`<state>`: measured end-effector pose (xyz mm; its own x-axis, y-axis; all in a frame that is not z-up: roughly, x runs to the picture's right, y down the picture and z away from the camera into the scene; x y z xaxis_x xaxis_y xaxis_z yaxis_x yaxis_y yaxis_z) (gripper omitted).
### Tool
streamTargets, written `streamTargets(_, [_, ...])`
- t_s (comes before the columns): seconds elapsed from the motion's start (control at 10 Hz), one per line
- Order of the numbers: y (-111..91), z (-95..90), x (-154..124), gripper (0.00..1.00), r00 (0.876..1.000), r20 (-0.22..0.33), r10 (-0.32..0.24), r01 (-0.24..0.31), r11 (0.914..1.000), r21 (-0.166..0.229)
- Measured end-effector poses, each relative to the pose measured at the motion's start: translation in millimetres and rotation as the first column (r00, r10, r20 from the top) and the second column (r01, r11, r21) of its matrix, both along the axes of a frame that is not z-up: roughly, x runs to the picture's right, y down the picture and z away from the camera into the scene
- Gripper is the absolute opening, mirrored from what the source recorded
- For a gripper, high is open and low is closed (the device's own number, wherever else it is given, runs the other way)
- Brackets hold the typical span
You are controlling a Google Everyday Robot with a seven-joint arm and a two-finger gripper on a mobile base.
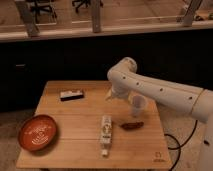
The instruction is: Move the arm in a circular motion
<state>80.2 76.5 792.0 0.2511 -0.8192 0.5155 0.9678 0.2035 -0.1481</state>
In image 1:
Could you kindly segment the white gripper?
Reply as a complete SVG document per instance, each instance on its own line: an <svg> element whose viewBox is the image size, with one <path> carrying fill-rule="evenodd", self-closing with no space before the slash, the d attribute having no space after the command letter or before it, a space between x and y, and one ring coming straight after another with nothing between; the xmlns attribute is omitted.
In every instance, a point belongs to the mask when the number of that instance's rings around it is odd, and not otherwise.
<svg viewBox="0 0 213 171"><path fill-rule="evenodd" d="M129 97L129 94L130 92L127 91L127 92L118 92L118 91L115 91L113 88L111 88L108 93L106 94L106 97L105 99L106 100L111 100L111 99L122 99L122 100L127 100L128 97Z"/></svg>

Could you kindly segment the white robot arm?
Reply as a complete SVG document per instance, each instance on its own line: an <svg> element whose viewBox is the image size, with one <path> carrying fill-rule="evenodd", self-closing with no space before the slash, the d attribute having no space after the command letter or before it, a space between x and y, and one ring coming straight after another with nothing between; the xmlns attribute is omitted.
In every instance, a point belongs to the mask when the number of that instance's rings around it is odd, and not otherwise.
<svg viewBox="0 0 213 171"><path fill-rule="evenodd" d="M124 57L107 72L111 82L108 99L127 100L131 91L183 111L204 123L205 133L196 171L213 171L213 90L151 78L136 73L137 63Z"/></svg>

